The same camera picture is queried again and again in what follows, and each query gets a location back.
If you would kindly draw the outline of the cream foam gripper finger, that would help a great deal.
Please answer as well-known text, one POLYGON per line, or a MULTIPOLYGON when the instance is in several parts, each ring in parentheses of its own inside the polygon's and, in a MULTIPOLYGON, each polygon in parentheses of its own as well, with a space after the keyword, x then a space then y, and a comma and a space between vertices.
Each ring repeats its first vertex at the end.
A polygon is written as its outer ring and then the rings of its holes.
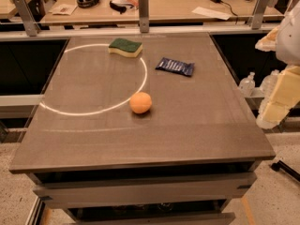
POLYGON ((272 29, 266 36, 261 38, 255 48, 263 52, 274 52, 277 45, 278 26, 272 29))
POLYGON ((279 125, 300 102, 300 67, 288 65, 273 79, 259 109, 256 124, 271 129, 279 125))

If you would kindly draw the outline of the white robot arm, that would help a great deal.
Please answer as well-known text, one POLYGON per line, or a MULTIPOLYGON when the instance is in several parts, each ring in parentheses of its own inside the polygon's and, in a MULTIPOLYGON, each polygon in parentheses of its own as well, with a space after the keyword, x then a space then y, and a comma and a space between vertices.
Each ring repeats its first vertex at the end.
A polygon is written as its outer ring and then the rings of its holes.
POLYGON ((278 75, 271 76, 256 119, 259 128, 271 129, 300 102, 300 1, 285 13, 279 26, 256 43, 255 48, 274 51, 277 60, 287 65, 278 75))

